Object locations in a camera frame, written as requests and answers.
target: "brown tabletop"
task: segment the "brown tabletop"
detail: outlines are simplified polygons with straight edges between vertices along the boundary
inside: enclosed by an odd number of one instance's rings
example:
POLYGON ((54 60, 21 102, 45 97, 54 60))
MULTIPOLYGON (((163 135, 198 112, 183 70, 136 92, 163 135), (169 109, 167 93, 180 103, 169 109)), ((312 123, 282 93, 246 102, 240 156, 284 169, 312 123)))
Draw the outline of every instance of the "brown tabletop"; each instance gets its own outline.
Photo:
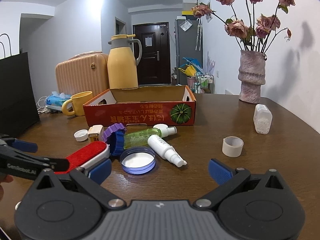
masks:
MULTIPOLYGON (((126 174, 118 161, 112 164, 110 177, 102 184, 127 203, 132 199, 173 200, 191 202, 213 190, 217 184, 208 175, 208 162, 217 158, 230 167, 245 167, 252 173, 278 169, 304 207, 306 222, 299 239, 318 240, 320 208, 318 205, 320 180, 320 134, 288 110, 263 98, 273 114, 270 132, 257 134, 253 125, 254 105, 230 95, 197 95, 196 123, 177 127, 178 134, 168 137, 187 166, 177 168, 157 157, 156 167, 141 176, 126 174), (223 155, 222 140, 238 136, 244 141, 238 158, 223 155)), ((76 142, 73 133, 87 129, 85 117, 68 118, 62 114, 42 114, 41 123, 31 127, 20 139, 35 142, 37 155, 63 158, 88 141, 76 142)), ((128 127, 128 131, 145 127, 128 127)), ((14 207, 31 181, 15 178, 4 184, 4 198, 0 203, 0 226, 12 239, 18 239, 13 223, 14 207)))

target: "dark brown door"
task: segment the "dark brown door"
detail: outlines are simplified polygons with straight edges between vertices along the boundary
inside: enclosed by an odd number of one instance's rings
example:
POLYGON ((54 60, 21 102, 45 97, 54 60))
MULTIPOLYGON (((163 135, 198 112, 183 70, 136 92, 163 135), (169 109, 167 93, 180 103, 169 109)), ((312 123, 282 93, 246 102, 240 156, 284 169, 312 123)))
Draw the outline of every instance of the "dark brown door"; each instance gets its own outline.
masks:
MULTIPOLYGON (((170 84, 169 23, 134 25, 133 32, 142 44, 142 58, 137 66, 139 85, 170 84)), ((134 54, 139 46, 134 43, 134 54)))

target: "textured pink vase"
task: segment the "textured pink vase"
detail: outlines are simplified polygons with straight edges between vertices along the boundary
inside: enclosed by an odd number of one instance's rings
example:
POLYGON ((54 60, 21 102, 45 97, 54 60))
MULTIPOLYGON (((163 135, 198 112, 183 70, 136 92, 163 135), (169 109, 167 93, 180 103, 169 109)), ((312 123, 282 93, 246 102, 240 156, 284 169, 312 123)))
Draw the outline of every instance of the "textured pink vase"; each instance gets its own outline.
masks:
POLYGON ((241 101, 258 104, 261 85, 266 83, 266 55, 257 51, 241 50, 238 79, 241 83, 241 101))

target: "bouquet of dried roses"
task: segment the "bouquet of dried roses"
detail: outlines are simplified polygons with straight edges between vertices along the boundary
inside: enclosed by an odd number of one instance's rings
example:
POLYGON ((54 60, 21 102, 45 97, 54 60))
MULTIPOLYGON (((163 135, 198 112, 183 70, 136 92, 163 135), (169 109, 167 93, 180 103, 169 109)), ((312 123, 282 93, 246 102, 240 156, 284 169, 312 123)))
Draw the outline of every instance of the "bouquet of dried roses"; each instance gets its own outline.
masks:
POLYGON ((227 20, 221 19, 218 15, 215 14, 215 11, 212 11, 208 5, 204 3, 197 4, 191 10, 193 11, 193 15, 197 18, 200 18, 204 15, 213 14, 215 17, 220 19, 225 25, 225 31, 229 36, 233 36, 236 38, 241 49, 241 43, 243 43, 244 50, 251 51, 259 51, 261 53, 266 53, 269 49, 270 45, 274 41, 275 37, 282 31, 287 30, 287 36, 285 37, 287 41, 291 38, 291 31, 288 28, 284 28, 277 32, 277 29, 280 28, 281 22, 277 16, 278 9, 282 9, 285 13, 288 13, 288 7, 291 5, 295 5, 295 0, 279 0, 279 3, 276 7, 276 13, 270 17, 266 17, 263 14, 259 18, 256 19, 255 22, 255 11, 254 5, 258 2, 262 2, 263 0, 245 0, 246 7, 249 14, 250 19, 250 27, 246 26, 242 19, 237 17, 237 14, 232 6, 235 0, 217 0, 222 5, 228 5, 233 10, 233 16, 227 20), (249 3, 252 4, 252 13, 249 9, 249 3), (270 35, 274 32, 273 39, 268 44, 268 40, 270 35))

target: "gray refrigerator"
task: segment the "gray refrigerator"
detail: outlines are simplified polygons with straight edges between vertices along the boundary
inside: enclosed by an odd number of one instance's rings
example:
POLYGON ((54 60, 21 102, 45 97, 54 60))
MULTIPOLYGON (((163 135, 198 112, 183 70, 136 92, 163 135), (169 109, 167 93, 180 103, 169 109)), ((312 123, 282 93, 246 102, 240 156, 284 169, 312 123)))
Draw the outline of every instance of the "gray refrigerator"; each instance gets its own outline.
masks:
POLYGON ((186 63, 183 59, 184 57, 196 58, 200 66, 202 67, 202 44, 201 50, 199 51, 199 42, 198 48, 196 50, 196 39, 198 32, 198 21, 191 20, 192 26, 184 31, 180 26, 185 23, 185 20, 176 20, 175 21, 175 31, 176 31, 176 53, 177 53, 177 83, 180 85, 187 85, 187 77, 182 73, 178 68, 186 63))

